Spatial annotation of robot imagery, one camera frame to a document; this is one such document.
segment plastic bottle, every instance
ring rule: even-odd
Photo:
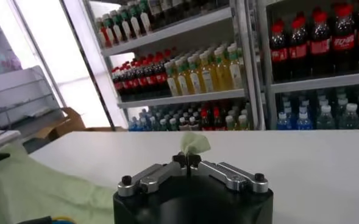
[[[231,115],[226,116],[226,124],[228,131],[234,131],[236,127],[236,122]]]
[[[312,130],[312,122],[308,118],[307,113],[300,113],[299,119],[297,120],[297,129],[298,130]]]
[[[339,121],[339,129],[359,129],[359,117],[357,115],[358,105],[348,103],[346,111]]]
[[[351,8],[341,6],[337,11],[338,19],[335,23],[332,46],[336,72],[351,71],[355,68],[355,24],[351,17]]]
[[[197,68],[196,57],[191,56],[187,60],[190,66],[190,70],[189,70],[190,79],[194,87],[194,93],[195,94],[205,93],[206,92],[205,83],[204,83],[204,79],[202,78],[201,71]]]
[[[238,54],[237,54],[237,47],[229,46],[228,47],[229,53],[229,71],[232,76],[233,88],[234,89],[241,89],[243,88],[243,83],[241,81],[241,73],[240,73],[240,65],[238,61]]]
[[[204,80],[205,83],[206,93],[214,92],[216,91],[216,88],[213,85],[212,77],[214,75],[217,76],[216,71],[209,64],[207,53],[200,54],[199,57],[201,59],[201,65],[202,65],[201,73],[202,73],[202,79]]]
[[[312,74],[323,75],[333,71],[331,61],[331,31],[327,24],[326,12],[319,12],[314,17],[315,26],[311,34],[310,52],[312,57]]]
[[[230,75],[229,65],[224,59],[224,52],[222,48],[215,50],[215,57],[217,62],[216,73],[219,82],[219,89],[221,91],[230,90],[233,88],[232,76]]]
[[[272,73],[274,81],[286,81],[291,78],[288,66],[288,45],[283,34],[283,24],[275,23],[271,27],[270,39]]]
[[[330,105],[321,107],[321,114],[317,119],[316,128],[318,130],[334,130],[336,128],[335,121],[332,118]]]
[[[278,114],[277,129],[278,130],[292,130],[291,122],[287,118],[285,112],[280,112]]]
[[[191,131],[199,131],[199,124],[195,117],[190,117],[189,127]]]
[[[308,37],[305,24],[301,19],[292,23],[293,32],[290,36],[289,58],[292,78],[300,79],[309,75],[308,69]]]

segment yellow drink bottle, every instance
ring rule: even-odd
[[[229,53],[229,60],[230,60],[229,71],[232,76],[233,88],[241,89],[241,88],[243,88],[243,83],[241,81],[240,64],[238,61],[237,47],[229,46],[228,53]]]
[[[217,62],[216,72],[220,85],[220,90],[230,90],[232,89],[233,85],[232,77],[230,75],[229,65],[225,63],[223,48],[217,48],[217,50],[215,50],[215,56]]]
[[[196,56],[195,55],[191,56],[190,58],[187,59],[187,61],[189,62],[189,66],[190,66],[190,70],[189,70],[190,79],[194,87],[194,93],[195,94],[205,93],[206,92],[205,83],[204,83],[204,79],[202,78],[201,71],[197,67]]]

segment red bottle cap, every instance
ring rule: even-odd
[[[321,23],[321,22],[325,22],[325,21],[327,21],[327,13],[326,12],[319,12],[315,16],[315,22],[316,23]]]

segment shelf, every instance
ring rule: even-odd
[[[200,27],[204,27],[204,26],[213,24],[218,21],[223,21],[223,20],[229,19],[231,17],[232,17],[232,14],[231,14],[229,7],[219,9],[217,11],[208,13],[206,15],[194,16],[194,17],[188,18],[184,21],[174,23],[171,26],[164,28],[162,30],[158,30],[152,34],[137,38],[135,40],[131,40],[129,42],[120,44],[120,45],[112,47],[112,48],[103,49],[102,55],[104,57],[108,57],[111,55],[130,52],[131,50],[136,49],[140,46],[144,46],[146,44],[153,43],[158,40],[165,39],[165,38],[173,37],[180,33],[198,29]]]
[[[273,84],[271,85],[271,91],[273,93],[285,93],[351,85],[359,85],[359,73],[321,79],[310,79],[297,82]]]
[[[121,109],[132,108],[132,107],[148,107],[148,106],[175,104],[175,103],[191,103],[191,102],[201,102],[208,100],[229,99],[229,98],[237,98],[244,96],[245,96],[244,89],[234,89],[234,90],[214,92],[214,93],[203,93],[203,94],[195,94],[188,96],[166,97],[160,99],[118,103],[118,107],[120,107]]]

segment soda bottle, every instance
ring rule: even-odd
[[[333,65],[330,58],[331,32],[327,24],[327,14],[318,12],[314,17],[315,26],[311,33],[312,74],[331,73]]]
[[[288,69],[288,46],[286,36],[283,33],[283,25],[281,23],[275,23],[271,27],[271,31],[270,50],[274,81],[290,80],[291,73]]]
[[[226,131],[226,127],[221,119],[220,111],[218,108],[214,109],[213,114],[215,115],[215,130],[216,131]]]
[[[309,120],[307,113],[304,112],[304,113],[299,114],[299,119],[297,120],[297,129],[298,130],[312,130],[313,129],[312,122],[311,122],[311,120]]]
[[[292,77],[303,78],[309,75],[308,68],[308,37],[302,19],[295,19],[292,23],[293,32],[290,36],[289,57]]]
[[[278,114],[277,129],[278,130],[292,130],[291,122],[287,118],[285,112],[280,112]]]
[[[335,129],[335,121],[332,118],[331,106],[324,105],[321,107],[321,114],[316,122],[318,130],[333,130]]]
[[[332,38],[335,71],[347,72],[355,67],[355,24],[352,20],[351,8],[348,5],[339,7],[336,14],[338,19],[335,23],[334,37]]]

